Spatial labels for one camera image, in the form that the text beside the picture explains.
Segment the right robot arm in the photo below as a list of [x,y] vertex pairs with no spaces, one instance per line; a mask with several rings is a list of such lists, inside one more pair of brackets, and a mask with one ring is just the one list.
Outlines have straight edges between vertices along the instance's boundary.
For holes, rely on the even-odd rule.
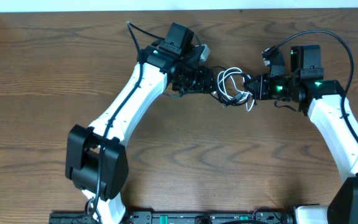
[[358,122],[337,80],[324,79],[318,45],[291,48],[291,75],[276,46],[262,52],[269,73],[247,78],[244,87],[256,100],[293,101],[323,136],[342,186],[329,205],[295,205],[282,223],[358,223]]

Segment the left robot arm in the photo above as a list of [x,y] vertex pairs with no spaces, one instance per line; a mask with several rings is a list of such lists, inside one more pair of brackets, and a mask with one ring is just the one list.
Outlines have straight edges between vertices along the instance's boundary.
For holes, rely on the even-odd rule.
[[167,86],[175,96],[216,91],[213,71],[204,65],[209,47],[189,28],[172,23],[166,37],[140,48],[132,75],[117,98],[87,127],[68,133],[65,176],[87,197],[73,223],[120,223],[126,213],[121,190],[129,165],[126,147],[143,115]]

